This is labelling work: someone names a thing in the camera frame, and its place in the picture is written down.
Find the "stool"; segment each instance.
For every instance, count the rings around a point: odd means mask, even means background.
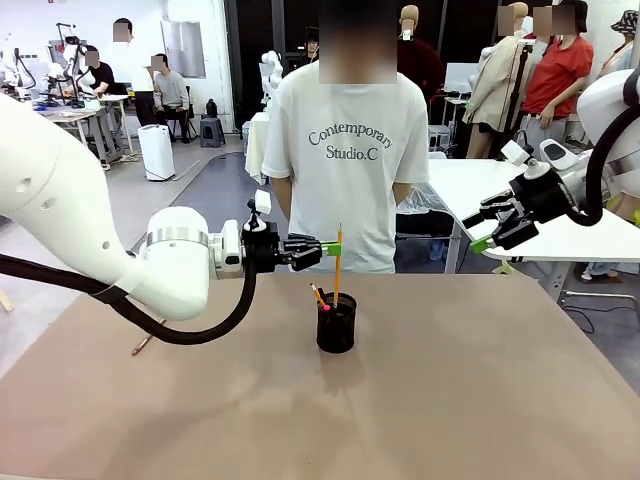
[[[226,144],[219,118],[203,117],[200,119],[200,146],[202,148],[220,148],[220,145]]]

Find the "man in white shirt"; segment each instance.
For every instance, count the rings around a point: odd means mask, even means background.
[[[396,205],[428,179],[427,107],[395,71],[385,3],[324,0],[328,54],[285,77],[269,113],[262,172],[289,232],[335,241],[342,224],[345,271],[395,271]],[[334,268],[325,259],[316,270]]]
[[[127,70],[131,88],[135,93],[136,116],[140,126],[153,125],[156,117],[153,111],[153,71],[151,54],[144,51],[133,36],[133,24],[127,18],[119,18],[113,25],[113,39],[126,42]]]

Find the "gray floor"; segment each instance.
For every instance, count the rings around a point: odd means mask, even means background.
[[[189,206],[201,212],[211,231],[218,231],[225,220],[248,218],[247,200],[252,198],[258,184],[244,171],[242,154],[230,153],[211,160],[202,172],[175,200],[174,205]],[[270,190],[269,186],[261,187]],[[286,235],[287,223],[277,202],[268,217],[278,223],[281,237]],[[404,240],[398,244],[396,268],[398,273],[442,273],[444,263],[431,262],[428,244],[424,240]],[[462,273],[488,273],[499,264],[483,255],[469,251],[460,252]],[[522,265],[521,271],[530,275],[538,274],[533,265]],[[569,278],[567,288],[574,291],[600,293],[628,293],[640,297],[640,278],[622,274],[624,283],[619,285],[583,285],[575,278]],[[623,301],[573,300],[567,303],[587,308],[608,309],[624,306]],[[627,382],[640,394],[640,331],[635,312],[629,309],[608,313],[585,312],[593,322],[595,333],[589,338],[618,369]],[[589,325],[579,314],[570,313],[581,327]]]

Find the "black pen holder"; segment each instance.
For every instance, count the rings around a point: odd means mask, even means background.
[[[356,300],[345,293],[338,296],[337,308],[333,306],[333,293],[325,302],[329,310],[318,307],[318,333],[316,343],[328,353],[345,353],[353,348],[356,327]]]

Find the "brown table surface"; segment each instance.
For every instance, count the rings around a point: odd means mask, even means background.
[[[640,478],[632,390],[512,276],[346,276],[357,344],[320,353],[309,282],[261,277],[200,347],[76,301],[0,381],[0,473],[62,479]],[[239,281],[214,282],[216,323]]]

